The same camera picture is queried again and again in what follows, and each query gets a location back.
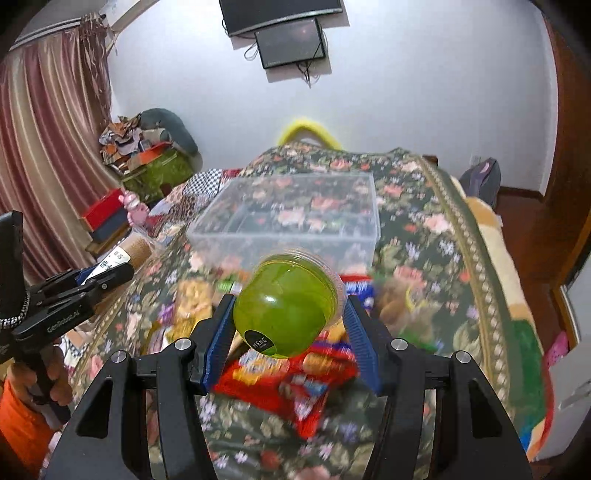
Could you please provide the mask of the yellow white chips bag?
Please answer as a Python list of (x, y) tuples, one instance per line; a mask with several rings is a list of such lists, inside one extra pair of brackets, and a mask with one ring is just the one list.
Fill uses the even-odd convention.
[(179, 282), (172, 325), (165, 331), (168, 343), (189, 337), (200, 321), (211, 318), (212, 295), (212, 286), (205, 280), (194, 278)]

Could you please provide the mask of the green-edged nut snack pack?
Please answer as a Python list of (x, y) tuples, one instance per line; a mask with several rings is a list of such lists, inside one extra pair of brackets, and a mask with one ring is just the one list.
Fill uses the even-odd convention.
[(430, 353), (438, 350), (433, 319), (441, 308), (419, 283), (394, 277), (380, 285), (374, 306), (375, 316), (394, 337)]

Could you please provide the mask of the clear plastic storage box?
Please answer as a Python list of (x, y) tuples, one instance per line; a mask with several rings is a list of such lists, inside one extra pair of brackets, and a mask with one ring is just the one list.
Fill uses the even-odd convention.
[(297, 249), (339, 274), (363, 274), (380, 236), (367, 173), (235, 178), (186, 230), (204, 265), (228, 271), (250, 271), (266, 256)]

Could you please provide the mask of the red snack bag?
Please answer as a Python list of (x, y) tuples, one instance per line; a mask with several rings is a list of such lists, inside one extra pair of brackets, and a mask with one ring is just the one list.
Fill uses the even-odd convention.
[(317, 433), (329, 393), (357, 375), (355, 355), (345, 342), (315, 342), (286, 359), (249, 349), (226, 364), (214, 391), (290, 421), (308, 440)]

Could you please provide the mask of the blue snack bag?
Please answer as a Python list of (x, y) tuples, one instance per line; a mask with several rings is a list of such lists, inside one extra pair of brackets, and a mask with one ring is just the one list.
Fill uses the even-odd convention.
[(363, 308), (372, 311), (375, 305), (374, 281), (369, 275), (346, 274), (341, 276), (342, 282), (346, 287), (346, 295), (355, 295), (358, 297)]

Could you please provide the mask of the green round jelly cup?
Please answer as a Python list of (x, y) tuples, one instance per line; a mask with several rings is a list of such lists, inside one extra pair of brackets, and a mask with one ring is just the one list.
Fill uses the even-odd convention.
[(301, 249), (267, 256), (242, 287), (233, 322), (249, 347), (271, 358), (304, 353), (342, 317), (346, 287), (320, 257)]

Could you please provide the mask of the red box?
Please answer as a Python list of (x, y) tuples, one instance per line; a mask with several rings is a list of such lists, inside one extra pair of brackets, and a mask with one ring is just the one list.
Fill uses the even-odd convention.
[(79, 218), (82, 227), (87, 232), (94, 232), (101, 227), (108, 219), (123, 208), (123, 203), (119, 199), (122, 195), (122, 190), (116, 188), (91, 205)]

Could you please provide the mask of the pink plush toy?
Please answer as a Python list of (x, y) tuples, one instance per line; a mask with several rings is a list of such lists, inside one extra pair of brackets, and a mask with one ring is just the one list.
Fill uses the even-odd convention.
[(126, 210), (127, 221), (131, 227), (140, 227), (145, 224), (149, 214), (149, 208), (140, 201), (134, 192), (123, 190), (118, 200)]

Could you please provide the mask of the green patterned bag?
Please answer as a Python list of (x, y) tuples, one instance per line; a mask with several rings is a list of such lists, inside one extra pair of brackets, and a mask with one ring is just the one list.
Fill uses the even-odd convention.
[(148, 204), (164, 198), (193, 173), (188, 157), (169, 148), (150, 163), (125, 175), (121, 183), (125, 190), (135, 193), (142, 202)]

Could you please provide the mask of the patchwork quilt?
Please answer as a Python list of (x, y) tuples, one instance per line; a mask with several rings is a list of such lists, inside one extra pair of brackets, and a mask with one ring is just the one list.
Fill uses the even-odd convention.
[(190, 222), (240, 172), (240, 169), (208, 169), (192, 175), (150, 209), (144, 227), (155, 237), (165, 224)]

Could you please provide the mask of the striped pink curtain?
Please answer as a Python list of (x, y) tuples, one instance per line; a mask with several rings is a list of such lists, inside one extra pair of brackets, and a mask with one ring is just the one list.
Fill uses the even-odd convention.
[(1, 209), (24, 215), (30, 284), (91, 264), (80, 219), (118, 185), (98, 142), (111, 108), (106, 34), (89, 14), (1, 62)]

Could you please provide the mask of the floral bedspread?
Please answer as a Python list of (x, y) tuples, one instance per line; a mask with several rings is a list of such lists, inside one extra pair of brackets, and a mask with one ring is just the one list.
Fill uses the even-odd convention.
[(425, 158), (270, 149), (101, 315), (51, 479), (529, 479), (542, 350), (493, 209)]

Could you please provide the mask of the grey cushion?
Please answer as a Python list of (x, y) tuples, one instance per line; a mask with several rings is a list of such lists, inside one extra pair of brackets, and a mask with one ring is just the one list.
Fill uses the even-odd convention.
[(140, 113), (140, 127), (143, 130), (163, 129), (173, 144), (185, 154), (194, 157), (198, 154), (197, 143), (186, 129), (183, 121), (173, 112), (164, 108), (151, 108)]

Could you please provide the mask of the brown wooden door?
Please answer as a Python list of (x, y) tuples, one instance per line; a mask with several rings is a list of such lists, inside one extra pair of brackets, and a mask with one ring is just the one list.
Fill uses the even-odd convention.
[(545, 22), (557, 79), (557, 133), (544, 205), (550, 214), (547, 283), (571, 281), (590, 232), (590, 72), (559, 30)]

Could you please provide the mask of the grey backpack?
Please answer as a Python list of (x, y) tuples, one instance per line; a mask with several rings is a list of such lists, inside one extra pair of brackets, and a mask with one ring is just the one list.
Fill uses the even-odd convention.
[(478, 198), (495, 209), (501, 188), (498, 161), (488, 158), (472, 166), (460, 177), (460, 184), (467, 196)]

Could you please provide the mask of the black wall television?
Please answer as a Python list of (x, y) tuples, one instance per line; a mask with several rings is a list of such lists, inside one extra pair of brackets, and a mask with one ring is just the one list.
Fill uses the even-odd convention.
[(229, 36), (284, 21), (342, 13), (341, 0), (219, 0), (218, 3)]

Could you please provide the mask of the small black wall monitor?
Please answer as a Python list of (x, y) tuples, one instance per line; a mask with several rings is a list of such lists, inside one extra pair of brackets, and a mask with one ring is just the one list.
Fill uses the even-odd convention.
[(263, 69), (325, 59), (325, 40), (318, 19), (283, 22), (254, 33)]

